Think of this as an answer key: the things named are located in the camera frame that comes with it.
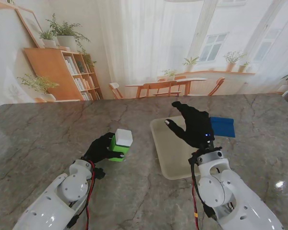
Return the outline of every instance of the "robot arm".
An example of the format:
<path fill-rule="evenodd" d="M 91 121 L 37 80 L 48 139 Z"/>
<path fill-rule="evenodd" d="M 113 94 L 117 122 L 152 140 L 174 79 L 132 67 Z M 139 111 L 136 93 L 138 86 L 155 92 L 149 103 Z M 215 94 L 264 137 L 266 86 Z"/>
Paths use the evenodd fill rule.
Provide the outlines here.
<path fill-rule="evenodd" d="M 59 175 L 24 211 L 13 230 L 63 230 L 75 224 L 79 217 L 76 214 L 89 195 L 88 180 L 92 179 L 92 187 L 95 178 L 105 175 L 94 164 L 105 158 L 124 157 L 121 152 L 108 150 L 113 136 L 107 133 L 93 141 L 85 155 L 69 167 L 69 175 Z"/>
<path fill-rule="evenodd" d="M 283 230 L 273 212 L 241 178 L 233 172 L 221 151 L 197 158 L 201 179 L 198 191 L 206 205 L 212 207 L 224 230 Z M 219 173 L 211 174 L 212 168 Z"/>
<path fill-rule="evenodd" d="M 170 119 L 166 125 L 198 151 L 189 159 L 195 190 L 208 217 L 224 230 L 283 230 L 283 226 L 267 205 L 241 178 L 233 172 L 228 160 L 213 145 L 214 132 L 209 114 L 180 102 L 172 104 L 185 119 L 183 130 Z M 194 166 L 198 165 L 201 179 L 196 184 Z"/>

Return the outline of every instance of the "beige tray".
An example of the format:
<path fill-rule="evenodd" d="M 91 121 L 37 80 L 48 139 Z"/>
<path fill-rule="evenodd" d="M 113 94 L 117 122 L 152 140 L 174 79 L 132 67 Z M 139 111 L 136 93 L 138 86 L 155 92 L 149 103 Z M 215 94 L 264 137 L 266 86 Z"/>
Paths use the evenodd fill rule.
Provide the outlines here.
<path fill-rule="evenodd" d="M 167 117 L 177 125 L 186 128 L 182 116 Z M 189 146 L 184 140 L 178 138 L 164 123 L 167 118 L 155 119 L 150 123 L 162 174 L 165 178 L 176 180 L 191 176 L 191 167 L 188 159 L 197 149 Z M 199 175 L 195 166 L 195 175 Z"/>

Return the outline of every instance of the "white cube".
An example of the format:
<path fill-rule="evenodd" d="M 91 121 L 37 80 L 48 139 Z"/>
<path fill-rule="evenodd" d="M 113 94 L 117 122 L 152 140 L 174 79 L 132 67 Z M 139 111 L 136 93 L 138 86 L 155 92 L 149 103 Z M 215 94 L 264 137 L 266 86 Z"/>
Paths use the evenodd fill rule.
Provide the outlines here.
<path fill-rule="evenodd" d="M 115 140 L 116 145 L 130 147 L 133 142 L 131 131 L 118 128 L 115 132 Z"/>

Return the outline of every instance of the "window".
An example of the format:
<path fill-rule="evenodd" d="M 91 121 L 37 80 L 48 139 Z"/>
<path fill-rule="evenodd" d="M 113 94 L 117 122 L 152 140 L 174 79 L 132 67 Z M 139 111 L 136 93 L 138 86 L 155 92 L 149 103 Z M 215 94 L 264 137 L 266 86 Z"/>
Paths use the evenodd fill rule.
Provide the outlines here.
<path fill-rule="evenodd" d="M 241 6 L 245 5 L 246 0 L 219 0 L 217 6 Z"/>
<path fill-rule="evenodd" d="M 213 61 L 219 52 L 227 34 L 209 35 L 199 61 Z"/>
<path fill-rule="evenodd" d="M 274 43 L 275 39 L 277 38 L 280 29 L 270 29 L 266 36 L 264 37 L 259 49 L 254 57 L 254 61 L 262 61 L 265 55 L 270 50 L 272 44 Z"/>

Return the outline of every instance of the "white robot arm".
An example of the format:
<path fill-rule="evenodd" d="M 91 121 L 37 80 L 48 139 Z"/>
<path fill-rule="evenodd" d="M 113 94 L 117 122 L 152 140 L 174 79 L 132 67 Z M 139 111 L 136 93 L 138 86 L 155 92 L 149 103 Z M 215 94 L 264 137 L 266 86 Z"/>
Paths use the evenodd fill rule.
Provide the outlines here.
<path fill-rule="evenodd" d="M 224 230 L 283 230 L 274 213 L 233 172 L 221 151 L 206 153 L 197 158 L 201 179 L 199 196 L 212 207 L 215 219 Z M 219 173 L 211 174 L 213 168 Z"/>
<path fill-rule="evenodd" d="M 39 198 L 26 209 L 13 230 L 63 230 L 88 195 L 92 165 L 76 160 L 59 175 Z"/>

